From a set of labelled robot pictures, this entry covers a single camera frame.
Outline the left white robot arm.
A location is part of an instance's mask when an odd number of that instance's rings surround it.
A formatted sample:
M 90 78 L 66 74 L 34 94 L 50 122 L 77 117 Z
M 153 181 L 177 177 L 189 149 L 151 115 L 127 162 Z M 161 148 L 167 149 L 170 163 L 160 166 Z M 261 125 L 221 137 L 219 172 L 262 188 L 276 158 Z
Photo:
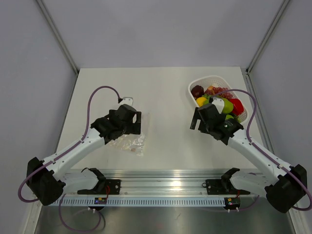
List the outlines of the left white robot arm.
M 96 119 L 80 140 L 42 160 L 32 158 L 27 164 L 26 184 L 42 205 L 51 205 L 66 193 L 106 195 L 114 186 L 96 168 L 80 173 L 68 171 L 87 155 L 123 135 L 140 135 L 141 112 L 122 104 L 117 110 Z

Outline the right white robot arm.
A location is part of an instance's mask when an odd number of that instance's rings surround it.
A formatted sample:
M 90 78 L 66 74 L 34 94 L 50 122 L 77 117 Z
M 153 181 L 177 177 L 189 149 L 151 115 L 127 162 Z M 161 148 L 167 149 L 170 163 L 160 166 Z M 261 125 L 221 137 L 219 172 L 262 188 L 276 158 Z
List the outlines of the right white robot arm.
M 245 173 L 238 168 L 225 172 L 220 179 L 223 191 L 230 194 L 244 190 L 264 197 L 279 212 L 286 213 L 304 196 L 311 198 L 307 188 L 307 171 L 301 165 L 292 166 L 278 159 L 266 148 L 258 145 L 235 119 L 226 119 L 217 107 L 208 103 L 196 107 L 190 128 L 211 135 L 242 154 L 262 176 Z

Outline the light green cabbage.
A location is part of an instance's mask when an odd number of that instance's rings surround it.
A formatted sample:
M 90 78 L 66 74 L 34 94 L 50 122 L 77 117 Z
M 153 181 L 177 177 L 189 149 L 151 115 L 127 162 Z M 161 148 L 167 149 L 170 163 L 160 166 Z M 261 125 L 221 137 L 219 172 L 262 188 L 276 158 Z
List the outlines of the light green cabbage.
M 232 115 L 226 115 L 225 119 L 229 120 L 229 119 L 235 119 L 235 118 Z

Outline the clear zip top bag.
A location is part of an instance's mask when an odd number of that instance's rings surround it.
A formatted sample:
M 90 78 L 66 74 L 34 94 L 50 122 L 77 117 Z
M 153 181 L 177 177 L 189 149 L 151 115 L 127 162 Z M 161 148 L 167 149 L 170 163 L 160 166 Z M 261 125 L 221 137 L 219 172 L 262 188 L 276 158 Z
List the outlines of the clear zip top bag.
M 118 139 L 109 142 L 107 146 L 143 157 L 143 150 L 148 135 L 149 124 L 150 114 L 142 114 L 141 133 L 139 135 L 122 135 Z

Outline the green star fruit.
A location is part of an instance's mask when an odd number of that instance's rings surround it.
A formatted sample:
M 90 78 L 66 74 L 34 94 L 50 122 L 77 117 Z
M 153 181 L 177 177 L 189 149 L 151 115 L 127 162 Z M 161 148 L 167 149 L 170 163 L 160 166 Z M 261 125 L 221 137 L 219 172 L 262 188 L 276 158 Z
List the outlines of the green star fruit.
M 222 113 L 223 114 L 231 113 L 234 109 L 234 105 L 226 98 L 222 98 L 222 100 L 224 101 L 224 107 L 222 109 Z

